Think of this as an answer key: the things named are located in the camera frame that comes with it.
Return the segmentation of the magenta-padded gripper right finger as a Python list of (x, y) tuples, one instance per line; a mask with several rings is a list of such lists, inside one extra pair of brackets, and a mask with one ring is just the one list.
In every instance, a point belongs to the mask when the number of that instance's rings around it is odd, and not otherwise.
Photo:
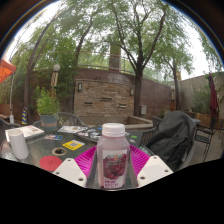
[(148, 155), (130, 146), (129, 177), (133, 188), (143, 187), (172, 173), (159, 156)]

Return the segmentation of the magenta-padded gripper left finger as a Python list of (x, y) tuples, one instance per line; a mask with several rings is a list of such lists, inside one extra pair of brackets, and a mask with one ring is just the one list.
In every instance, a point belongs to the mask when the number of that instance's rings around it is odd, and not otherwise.
[(92, 147), (75, 159), (65, 159), (53, 174), (78, 186), (92, 188), (95, 182), (96, 165), (96, 147)]

